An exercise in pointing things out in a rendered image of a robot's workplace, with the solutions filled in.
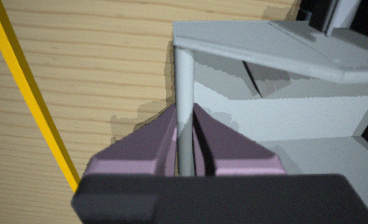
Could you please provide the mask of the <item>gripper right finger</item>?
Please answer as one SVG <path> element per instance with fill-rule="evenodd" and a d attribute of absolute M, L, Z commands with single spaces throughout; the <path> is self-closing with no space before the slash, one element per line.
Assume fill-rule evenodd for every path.
<path fill-rule="evenodd" d="M 288 175 L 276 153 L 214 119 L 197 103 L 192 149 L 195 176 Z"/>

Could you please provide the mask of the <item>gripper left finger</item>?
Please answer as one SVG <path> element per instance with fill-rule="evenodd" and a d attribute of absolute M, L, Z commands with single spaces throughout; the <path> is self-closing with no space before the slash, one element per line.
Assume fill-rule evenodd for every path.
<path fill-rule="evenodd" d="M 177 112 L 172 103 L 155 120 L 93 155 L 82 177 L 93 173 L 175 176 L 176 155 Z"/>

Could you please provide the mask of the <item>yellow bar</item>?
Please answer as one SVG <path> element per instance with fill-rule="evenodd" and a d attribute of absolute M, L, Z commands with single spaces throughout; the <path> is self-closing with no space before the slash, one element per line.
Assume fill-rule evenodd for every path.
<path fill-rule="evenodd" d="M 47 144 L 75 193 L 80 177 L 48 111 L 1 0 L 0 50 Z"/>

